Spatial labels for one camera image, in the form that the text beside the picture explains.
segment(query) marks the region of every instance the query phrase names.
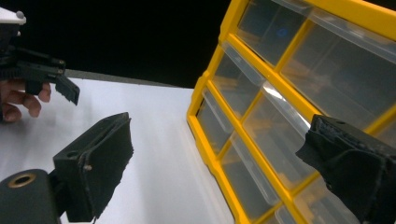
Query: white tabletop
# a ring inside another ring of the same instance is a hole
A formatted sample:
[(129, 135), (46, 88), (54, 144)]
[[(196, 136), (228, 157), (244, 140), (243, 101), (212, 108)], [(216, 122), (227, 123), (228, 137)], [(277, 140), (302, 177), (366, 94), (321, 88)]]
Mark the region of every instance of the white tabletop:
[[(54, 87), (38, 119), (0, 124), (0, 180), (53, 170), (52, 157), (105, 117), (129, 112), (134, 155), (96, 223), (233, 223), (186, 121), (191, 89), (73, 79), (78, 106)], [(65, 215), (62, 223), (68, 223)]]

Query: yellow storage cabinet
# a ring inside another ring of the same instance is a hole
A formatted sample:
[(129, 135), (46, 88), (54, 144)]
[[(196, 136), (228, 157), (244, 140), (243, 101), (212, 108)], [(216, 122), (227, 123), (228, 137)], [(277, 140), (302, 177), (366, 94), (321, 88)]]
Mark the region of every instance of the yellow storage cabinet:
[(231, 2), (187, 119), (236, 223), (359, 223), (295, 152), (314, 114), (396, 147), (395, 31), (363, 1)]

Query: clear plastic bin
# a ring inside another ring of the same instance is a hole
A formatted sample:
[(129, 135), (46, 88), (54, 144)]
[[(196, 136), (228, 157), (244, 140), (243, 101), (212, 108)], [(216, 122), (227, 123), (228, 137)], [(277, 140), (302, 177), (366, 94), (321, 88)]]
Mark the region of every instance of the clear plastic bin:
[(243, 126), (287, 189), (314, 172), (295, 155), (310, 125), (270, 83), (264, 83), (262, 98)]
[(237, 133), (231, 141), (221, 165), (248, 218), (254, 221), (278, 203), (279, 198)]
[(322, 113), (363, 129), (396, 102), (396, 42), (315, 9), (281, 70)]
[(308, 223), (359, 223), (341, 200), (326, 189), (322, 178), (297, 195), (294, 204)]
[(251, 0), (237, 36), (271, 65), (276, 65), (311, 6), (299, 0)]
[(396, 121), (393, 121), (385, 130), (383, 130), (376, 138), (396, 148)]
[(230, 44), (226, 42), (222, 47), (225, 54), (213, 77), (213, 83), (240, 119), (260, 91), (264, 77)]
[(227, 142), (233, 126), (208, 90), (203, 91), (204, 101), (197, 118), (213, 151), (218, 154)]
[(262, 224), (294, 224), (294, 218), (285, 206), (278, 208), (274, 215), (266, 219)]

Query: white device part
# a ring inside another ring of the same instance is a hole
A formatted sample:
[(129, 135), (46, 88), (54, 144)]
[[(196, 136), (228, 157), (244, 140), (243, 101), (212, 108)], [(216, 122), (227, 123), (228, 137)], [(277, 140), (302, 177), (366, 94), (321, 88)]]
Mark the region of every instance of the white device part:
[(26, 23), (26, 17), (24, 17), (21, 11), (12, 12), (0, 7), (0, 23), (24, 25)]

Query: plastic drawer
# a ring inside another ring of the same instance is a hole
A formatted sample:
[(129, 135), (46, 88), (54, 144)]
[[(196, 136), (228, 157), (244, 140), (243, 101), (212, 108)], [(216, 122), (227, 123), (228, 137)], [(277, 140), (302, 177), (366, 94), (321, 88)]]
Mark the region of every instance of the plastic drawer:
[(271, 65), (276, 65), (311, 6), (299, 0), (251, 0), (237, 36)]
[(296, 223), (285, 206), (278, 208), (274, 215), (266, 219), (262, 224), (294, 224)]
[(279, 198), (242, 139), (235, 133), (231, 140), (221, 165), (245, 213), (254, 221), (278, 203)]
[(213, 83), (237, 118), (241, 118), (264, 82), (264, 77), (227, 42)]
[(204, 101), (197, 118), (213, 151), (218, 154), (227, 142), (233, 126), (221, 111), (218, 103), (208, 90), (203, 91)]
[(366, 128), (396, 102), (396, 42), (319, 9), (309, 19), (282, 76), (324, 114)]
[(264, 83), (262, 98), (247, 115), (243, 126), (287, 189), (294, 188), (314, 172), (295, 155), (304, 144), (309, 123), (270, 83)]
[(359, 223), (341, 200), (326, 189), (322, 178), (297, 195), (294, 203), (308, 223)]
[(393, 121), (385, 130), (383, 130), (376, 138), (396, 148), (396, 121)]

